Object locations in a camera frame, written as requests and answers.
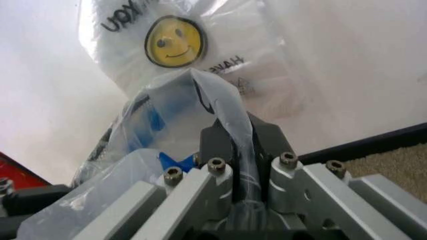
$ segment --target clear plastic bag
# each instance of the clear plastic bag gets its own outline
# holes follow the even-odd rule
[[[156,184],[163,173],[160,151],[177,161],[198,152],[201,130],[216,119],[237,146],[240,186],[234,191],[245,196],[232,208],[227,227],[262,228],[252,125],[239,91],[215,74],[190,68],[159,76],[128,103],[100,141],[98,156],[80,167],[76,188],[24,221],[18,239],[71,239],[136,181]]]
[[[221,76],[250,112],[278,123],[301,106],[270,15],[264,0],[81,0],[79,39],[131,98],[156,76],[192,67]]]

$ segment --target smiley face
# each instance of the smiley face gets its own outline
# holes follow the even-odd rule
[[[163,16],[151,26],[145,37],[145,54],[156,65],[179,68],[196,61],[206,45],[197,24],[177,16]]]

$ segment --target red object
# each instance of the red object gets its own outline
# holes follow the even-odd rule
[[[13,180],[15,189],[27,189],[51,185],[37,174],[0,152],[0,178],[2,177],[7,177]]]

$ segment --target floor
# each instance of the floor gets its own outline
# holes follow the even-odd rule
[[[427,144],[372,154],[345,165],[354,178],[382,174],[427,203]]]

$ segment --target black plastic part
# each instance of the black plastic part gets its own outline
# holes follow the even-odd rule
[[[229,165],[237,158],[234,142],[218,119],[213,126],[201,131],[199,157],[200,167],[207,164],[211,158],[222,158]]]
[[[239,201],[245,198],[239,189],[240,182],[240,167],[239,156],[236,145],[229,133],[223,128],[220,121],[217,119],[213,126],[207,127],[200,132],[199,145],[199,163],[201,168],[207,164],[212,158],[222,158],[233,169],[233,201]]]
[[[261,199],[267,200],[269,190],[270,168],[272,160],[283,152],[294,152],[279,126],[264,122],[248,112],[252,123],[252,141],[255,151],[255,161],[261,184]],[[233,168],[233,201],[245,198],[239,192],[239,160],[236,145],[229,133],[217,119],[213,126],[203,129],[200,133],[199,167],[208,163],[211,158],[224,159]]]
[[[21,223],[31,215],[0,217],[0,240],[15,239]]]
[[[299,160],[304,165],[325,163],[328,160],[346,162],[371,154],[384,153],[424,143],[427,143],[427,123],[308,153],[300,156]]]
[[[10,217],[35,214],[53,204],[70,191],[71,188],[66,185],[21,189],[5,195],[2,199],[2,205]]]
[[[247,113],[253,128],[253,147],[261,184],[261,199],[267,200],[271,163],[283,152],[294,151],[279,126]]]
[[[189,231],[186,240],[347,240],[341,230]]]

